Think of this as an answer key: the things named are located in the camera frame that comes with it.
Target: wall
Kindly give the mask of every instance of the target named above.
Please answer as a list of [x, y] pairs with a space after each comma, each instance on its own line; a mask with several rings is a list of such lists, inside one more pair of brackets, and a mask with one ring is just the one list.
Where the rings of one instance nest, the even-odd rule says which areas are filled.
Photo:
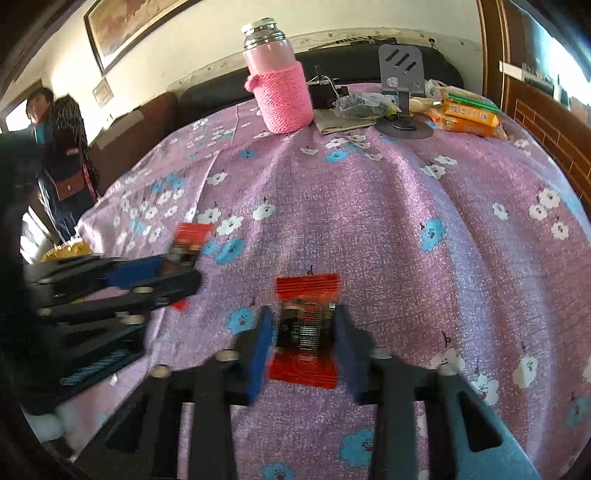
[[[69, 93], [80, 103], [93, 138], [109, 115], [125, 113], [176, 80], [239, 51], [240, 27], [269, 16], [290, 37], [332, 28], [398, 27], [481, 43], [475, 0], [203, 0], [155, 30], [113, 67], [107, 80], [115, 98], [99, 109], [92, 89], [101, 76], [83, 20], [94, 1], [85, 2], [40, 49], [0, 108], [41, 78], [57, 95]], [[481, 74], [482, 63], [473, 68]]]

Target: folded cloth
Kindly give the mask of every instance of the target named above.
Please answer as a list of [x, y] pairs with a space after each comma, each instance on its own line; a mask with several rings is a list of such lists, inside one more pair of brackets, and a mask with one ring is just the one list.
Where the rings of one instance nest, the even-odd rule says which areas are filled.
[[320, 135], [345, 132], [355, 128], [371, 127], [375, 120], [359, 120], [355, 118], [341, 118], [332, 110], [314, 110], [314, 124]]

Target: framed picture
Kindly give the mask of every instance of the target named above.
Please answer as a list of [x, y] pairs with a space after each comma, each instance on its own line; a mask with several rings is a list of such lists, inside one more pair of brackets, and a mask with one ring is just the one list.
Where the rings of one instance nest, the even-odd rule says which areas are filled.
[[84, 16], [90, 46], [104, 75], [143, 38], [201, 0], [97, 0]]

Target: orange snack package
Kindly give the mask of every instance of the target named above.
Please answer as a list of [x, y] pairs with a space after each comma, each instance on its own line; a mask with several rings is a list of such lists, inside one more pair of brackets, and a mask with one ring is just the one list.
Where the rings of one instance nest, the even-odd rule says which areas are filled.
[[492, 112], [448, 100], [443, 102], [443, 113], [493, 128], [501, 124], [499, 117]]
[[499, 140], [507, 140], [507, 134], [500, 125], [493, 128], [487, 125], [477, 124], [476, 122], [464, 120], [463, 118], [446, 115], [437, 108], [430, 108], [424, 113], [433, 120], [441, 130], [445, 130], [446, 132], [474, 134], [479, 137], [492, 137], [498, 138]]

